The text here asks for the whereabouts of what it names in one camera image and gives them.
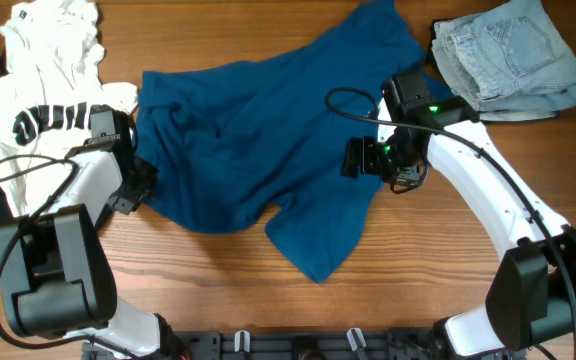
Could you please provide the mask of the teal blue polo shirt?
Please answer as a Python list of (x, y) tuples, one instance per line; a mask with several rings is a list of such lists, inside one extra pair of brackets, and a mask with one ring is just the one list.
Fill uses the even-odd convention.
[(147, 71), (138, 156), (158, 171), (148, 205), (200, 233), (265, 228), (296, 268), (324, 282), (357, 246), (380, 179), (341, 173), (347, 142), (381, 85), (424, 53), (391, 0), (367, 1), (311, 44), (195, 72)]

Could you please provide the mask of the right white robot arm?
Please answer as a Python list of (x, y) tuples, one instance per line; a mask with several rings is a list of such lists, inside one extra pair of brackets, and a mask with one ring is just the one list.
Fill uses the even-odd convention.
[(393, 329), (394, 359), (521, 359), (563, 335), (576, 339), (576, 227), (545, 204), (503, 158), (460, 97), (435, 98), (420, 70), (385, 81), (367, 121), (376, 136), (349, 140), (342, 173), (373, 175), (396, 194), (430, 170), (459, 192), (500, 264), (483, 304), (429, 329)]

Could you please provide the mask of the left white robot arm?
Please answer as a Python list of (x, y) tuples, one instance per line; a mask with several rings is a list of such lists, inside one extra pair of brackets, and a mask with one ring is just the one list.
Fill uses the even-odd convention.
[(67, 165), (68, 175), (32, 214), (0, 225), (0, 338), (30, 350), (84, 341), (86, 359), (186, 358), (162, 316), (119, 297), (98, 237), (104, 209), (135, 211), (156, 182), (156, 168), (136, 155), (131, 117), (102, 105), (77, 115), (41, 106), (21, 122), (91, 135), (61, 159), (43, 156), (42, 167)]

